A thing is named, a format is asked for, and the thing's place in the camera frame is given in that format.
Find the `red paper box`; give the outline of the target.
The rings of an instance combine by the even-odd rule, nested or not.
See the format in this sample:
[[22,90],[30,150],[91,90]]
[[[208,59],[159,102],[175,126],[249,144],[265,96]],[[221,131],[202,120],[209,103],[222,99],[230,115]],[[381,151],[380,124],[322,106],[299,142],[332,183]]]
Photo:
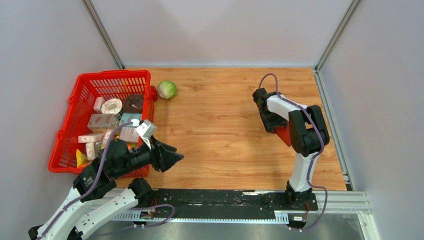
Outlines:
[[290,134],[290,125],[288,122],[285,124],[274,128],[275,134],[283,141],[283,143],[290,147],[291,144],[291,134]]

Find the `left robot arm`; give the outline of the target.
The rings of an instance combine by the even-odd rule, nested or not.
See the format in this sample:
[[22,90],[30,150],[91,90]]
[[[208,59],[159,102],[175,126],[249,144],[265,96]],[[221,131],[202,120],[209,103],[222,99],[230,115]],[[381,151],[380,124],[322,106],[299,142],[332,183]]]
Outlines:
[[184,155],[177,148],[150,137],[139,148],[129,148],[118,138],[99,152],[99,157],[84,167],[73,181],[70,191],[53,216],[43,225],[31,227],[31,240],[86,240],[119,213],[139,206],[148,207],[153,190],[147,181],[134,178],[116,197],[90,211],[108,192],[117,187],[116,180],[151,165],[166,172]]

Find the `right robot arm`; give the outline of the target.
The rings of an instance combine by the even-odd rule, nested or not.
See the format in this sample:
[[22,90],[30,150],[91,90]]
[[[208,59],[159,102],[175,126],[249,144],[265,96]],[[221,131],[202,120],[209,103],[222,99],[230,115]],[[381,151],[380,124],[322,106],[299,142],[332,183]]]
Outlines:
[[306,106],[284,98],[279,92],[256,89],[252,98],[266,132],[276,134],[295,151],[294,168],[287,181],[283,203],[292,210],[315,210],[310,185],[316,160],[330,136],[318,105]]

